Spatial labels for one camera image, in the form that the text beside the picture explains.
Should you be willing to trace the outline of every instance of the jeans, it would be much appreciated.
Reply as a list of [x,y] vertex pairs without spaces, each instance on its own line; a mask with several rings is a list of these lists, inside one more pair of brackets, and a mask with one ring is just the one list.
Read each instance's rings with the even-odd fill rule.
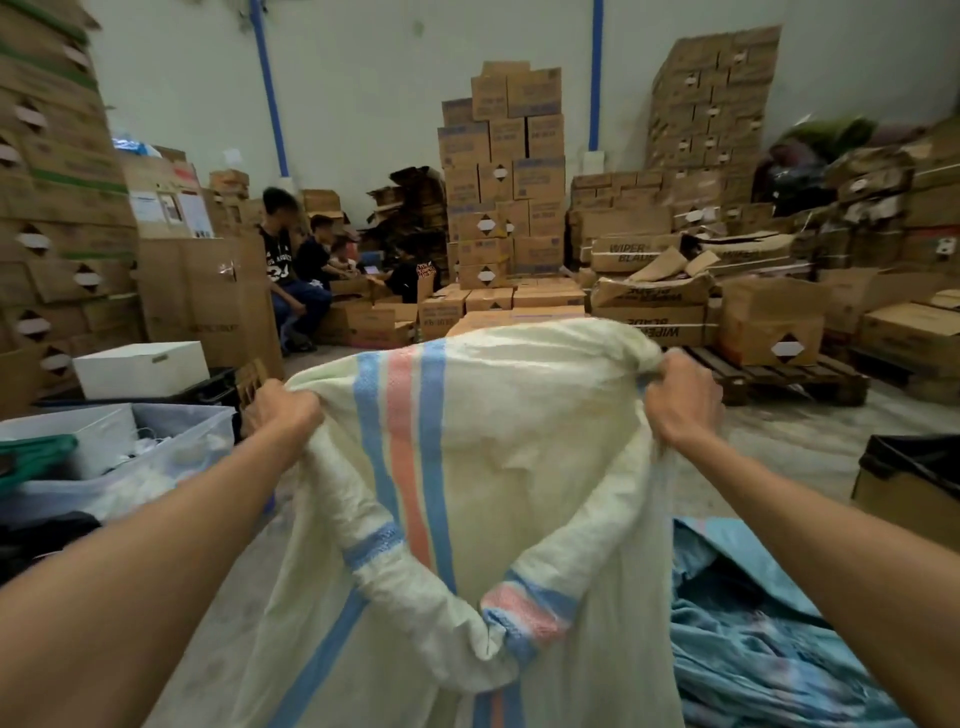
[[[329,291],[320,286],[310,285],[309,283],[304,283],[302,280],[289,280],[286,283],[281,283],[280,287],[306,306],[306,313],[294,322],[292,326],[293,330],[304,336],[313,335],[313,332],[317,330],[317,326],[320,324],[320,320],[330,309],[330,302],[333,300],[333,296]],[[270,298],[274,302],[276,330],[282,331],[283,325],[287,319],[290,318],[293,310],[290,308],[290,304],[276,293],[271,292]]]

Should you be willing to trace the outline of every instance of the white box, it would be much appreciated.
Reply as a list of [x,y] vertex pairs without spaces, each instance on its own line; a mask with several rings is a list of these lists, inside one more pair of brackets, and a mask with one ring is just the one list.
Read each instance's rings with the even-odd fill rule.
[[129,344],[78,356],[73,368],[88,400],[173,397],[210,378],[199,341]]

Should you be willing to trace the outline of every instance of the forearm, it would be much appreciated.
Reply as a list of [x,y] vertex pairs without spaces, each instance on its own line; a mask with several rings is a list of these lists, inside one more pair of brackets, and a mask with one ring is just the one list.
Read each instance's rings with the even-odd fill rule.
[[0,590],[0,725],[139,726],[302,444],[263,429]]
[[677,449],[919,726],[955,723],[960,555],[771,473],[715,435]]

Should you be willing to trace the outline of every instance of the hair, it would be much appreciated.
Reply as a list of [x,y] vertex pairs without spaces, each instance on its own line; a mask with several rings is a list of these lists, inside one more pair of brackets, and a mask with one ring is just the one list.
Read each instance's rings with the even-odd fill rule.
[[314,215],[310,218],[310,231],[316,232],[317,228],[332,228],[333,220],[326,215]]
[[263,209],[268,215],[285,209],[290,212],[300,212],[297,198],[279,187],[267,187],[263,190]]

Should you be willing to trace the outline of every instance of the blue fabric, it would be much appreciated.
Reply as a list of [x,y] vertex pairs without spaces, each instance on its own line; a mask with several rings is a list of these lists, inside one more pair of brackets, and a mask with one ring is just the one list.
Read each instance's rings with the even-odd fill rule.
[[688,725],[913,726],[743,521],[675,520],[673,585]]

